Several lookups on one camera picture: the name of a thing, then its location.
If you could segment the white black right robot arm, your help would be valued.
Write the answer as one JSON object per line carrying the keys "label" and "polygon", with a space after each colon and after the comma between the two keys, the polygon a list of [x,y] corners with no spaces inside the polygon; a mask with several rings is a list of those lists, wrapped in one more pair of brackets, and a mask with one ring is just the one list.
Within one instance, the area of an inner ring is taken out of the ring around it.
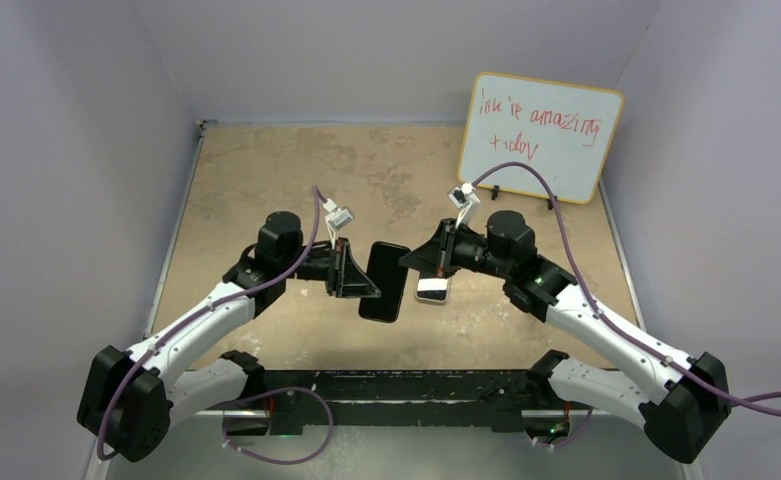
{"label": "white black right robot arm", "polygon": [[691,464],[732,411],[724,364],[666,345],[598,302],[577,278],[539,254],[535,233],[511,210],[492,214],[479,234],[451,218],[400,265],[447,279],[461,269],[502,280],[523,313],[581,340],[610,370],[550,350],[529,370],[527,392],[542,407],[558,400],[599,409],[640,428],[669,458]]}

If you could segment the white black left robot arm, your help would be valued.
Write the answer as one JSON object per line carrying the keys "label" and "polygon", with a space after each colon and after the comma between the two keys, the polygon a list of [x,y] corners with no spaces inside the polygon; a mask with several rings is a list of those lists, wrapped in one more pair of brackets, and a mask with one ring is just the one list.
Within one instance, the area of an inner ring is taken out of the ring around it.
{"label": "white black left robot arm", "polygon": [[96,455],[139,461],[169,429],[216,405],[250,409],[274,403],[265,369],[254,356],[231,350],[199,370],[191,365],[227,334],[248,324],[286,291],[289,278],[324,283],[334,298],[372,299],[376,283],[354,260],[342,227],[354,215],[326,203],[330,238],[305,237],[300,218],[287,211],[267,216],[255,244],[247,247],[222,280],[193,310],[153,336],[125,349],[107,346],[94,357],[77,421],[96,438]]}

